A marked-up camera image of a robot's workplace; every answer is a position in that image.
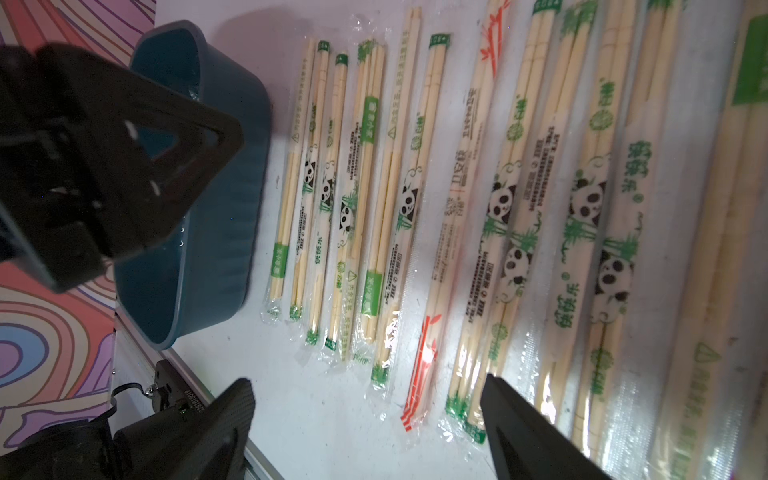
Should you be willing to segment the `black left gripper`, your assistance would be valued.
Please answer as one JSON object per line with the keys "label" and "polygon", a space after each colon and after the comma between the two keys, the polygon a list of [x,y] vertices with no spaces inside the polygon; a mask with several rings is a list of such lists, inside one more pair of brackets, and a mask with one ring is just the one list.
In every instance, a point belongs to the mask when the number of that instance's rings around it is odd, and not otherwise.
{"label": "black left gripper", "polygon": [[1,50],[1,259],[55,293],[165,241],[240,123],[80,47]]}

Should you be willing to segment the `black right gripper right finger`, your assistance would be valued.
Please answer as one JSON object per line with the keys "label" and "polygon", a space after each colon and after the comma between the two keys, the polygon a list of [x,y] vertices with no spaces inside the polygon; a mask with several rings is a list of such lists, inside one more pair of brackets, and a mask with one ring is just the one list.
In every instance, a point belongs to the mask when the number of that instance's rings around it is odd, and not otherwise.
{"label": "black right gripper right finger", "polygon": [[499,479],[609,479],[505,380],[486,376],[481,408]]}

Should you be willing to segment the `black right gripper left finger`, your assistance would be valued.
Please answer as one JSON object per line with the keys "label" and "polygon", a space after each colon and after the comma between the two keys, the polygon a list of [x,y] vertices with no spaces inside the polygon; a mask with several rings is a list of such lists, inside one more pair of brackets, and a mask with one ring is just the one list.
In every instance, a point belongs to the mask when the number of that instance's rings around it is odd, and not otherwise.
{"label": "black right gripper left finger", "polygon": [[173,385],[155,388],[157,412],[115,433],[119,479],[243,479],[255,411],[251,382],[236,380],[210,405]]}

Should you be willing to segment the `panda chopsticks pair fourteenth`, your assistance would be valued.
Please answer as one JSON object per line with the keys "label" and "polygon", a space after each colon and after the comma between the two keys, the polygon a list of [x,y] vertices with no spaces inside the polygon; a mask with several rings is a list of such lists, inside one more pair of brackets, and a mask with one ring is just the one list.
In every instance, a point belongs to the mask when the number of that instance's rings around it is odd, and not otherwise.
{"label": "panda chopsticks pair fourteenth", "polygon": [[296,264],[291,294],[290,319],[298,322],[302,319],[305,283],[308,269],[309,236],[313,218],[314,191],[319,159],[320,139],[322,136],[322,120],[325,107],[326,86],[328,78],[330,43],[320,40],[314,59],[316,72],[313,76],[309,118],[308,151],[304,159],[301,177],[301,205],[297,232]]}

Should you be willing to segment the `green label chopsticks pair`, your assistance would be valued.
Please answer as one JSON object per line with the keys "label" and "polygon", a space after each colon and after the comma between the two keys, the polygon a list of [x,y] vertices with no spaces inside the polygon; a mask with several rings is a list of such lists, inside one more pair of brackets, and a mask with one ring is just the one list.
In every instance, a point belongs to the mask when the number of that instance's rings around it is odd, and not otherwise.
{"label": "green label chopsticks pair", "polygon": [[595,17],[601,8],[610,5],[609,1],[581,1],[577,4],[576,19],[563,22],[560,46],[570,49],[558,53],[540,126],[536,131],[536,143],[524,161],[522,196],[505,243],[505,264],[484,331],[482,355],[464,421],[464,432],[478,445],[483,444],[487,437],[480,406],[486,376],[498,376],[503,371],[517,312],[542,235],[550,177],[561,158],[560,143],[568,125]]}
{"label": "green label chopsticks pair", "polygon": [[413,134],[406,145],[407,169],[402,181],[394,190],[396,197],[390,222],[393,231],[381,291],[376,354],[370,377],[376,390],[385,390],[388,387],[394,361],[406,277],[405,267],[410,258],[418,220],[436,108],[450,43],[449,33],[436,33],[430,37],[427,71],[420,103],[414,119]]}

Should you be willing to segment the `panda chopsticks pair fifteenth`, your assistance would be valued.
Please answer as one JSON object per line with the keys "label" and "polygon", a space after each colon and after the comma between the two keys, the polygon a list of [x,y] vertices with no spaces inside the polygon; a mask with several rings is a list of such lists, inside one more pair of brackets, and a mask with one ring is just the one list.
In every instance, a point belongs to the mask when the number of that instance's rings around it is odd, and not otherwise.
{"label": "panda chopsticks pair fifteenth", "polygon": [[332,88],[331,114],[328,121],[326,157],[321,169],[321,182],[316,192],[319,194],[317,216],[314,221],[314,264],[312,291],[309,303],[309,321],[306,343],[314,346],[320,338],[320,325],[323,306],[323,292],[327,259],[330,248],[331,217],[335,199],[335,187],[340,155],[342,123],[345,109],[346,86],[349,68],[349,56],[346,52],[336,56]]}

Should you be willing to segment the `green band chopsticks pair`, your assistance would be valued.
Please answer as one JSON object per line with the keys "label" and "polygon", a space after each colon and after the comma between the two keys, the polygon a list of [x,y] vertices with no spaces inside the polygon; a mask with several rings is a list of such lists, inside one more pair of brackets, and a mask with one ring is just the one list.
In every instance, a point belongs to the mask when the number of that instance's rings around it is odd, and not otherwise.
{"label": "green band chopsticks pair", "polygon": [[276,322],[280,316],[285,277],[290,252],[290,239],[297,198],[299,167],[304,151],[307,111],[310,105],[316,39],[309,37],[302,57],[295,104],[287,140],[285,176],[281,195],[277,235],[270,265],[270,283],[266,303],[266,320]]}
{"label": "green band chopsticks pair", "polygon": [[402,29],[393,80],[390,114],[385,128],[385,147],[373,215],[371,250],[366,268],[360,307],[362,339],[371,345],[376,340],[381,311],[381,292],[385,270],[385,255],[390,240],[391,218],[396,199],[395,185],[399,178],[403,141],[407,133],[407,117],[413,83],[414,65],[422,23],[422,8],[409,9]]}

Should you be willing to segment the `panda chopsticks pair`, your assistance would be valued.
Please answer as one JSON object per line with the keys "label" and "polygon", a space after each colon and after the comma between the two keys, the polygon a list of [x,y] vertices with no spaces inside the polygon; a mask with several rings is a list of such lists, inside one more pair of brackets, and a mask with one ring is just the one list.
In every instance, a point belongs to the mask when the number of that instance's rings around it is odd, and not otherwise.
{"label": "panda chopsticks pair", "polygon": [[375,39],[358,46],[358,91],[346,179],[338,207],[337,264],[331,326],[325,347],[344,361],[350,352],[357,277],[379,117],[381,71],[386,48]]}

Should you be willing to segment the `green band chopsticks pair eleventh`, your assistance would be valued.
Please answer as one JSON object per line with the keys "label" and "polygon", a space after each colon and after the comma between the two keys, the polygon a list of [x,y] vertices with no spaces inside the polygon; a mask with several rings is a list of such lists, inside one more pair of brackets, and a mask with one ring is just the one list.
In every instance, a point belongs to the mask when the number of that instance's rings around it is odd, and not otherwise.
{"label": "green band chopsticks pair eleventh", "polygon": [[386,59],[386,47],[376,40],[367,40],[360,47],[362,80],[360,102],[356,110],[357,153],[353,189],[346,195],[346,206],[351,209],[353,223],[346,245],[345,278],[342,300],[342,331],[340,355],[343,362],[352,354],[353,324],[357,302],[358,277],[360,274],[363,240],[368,206],[372,163],[375,153],[376,129],[379,118],[382,75]]}

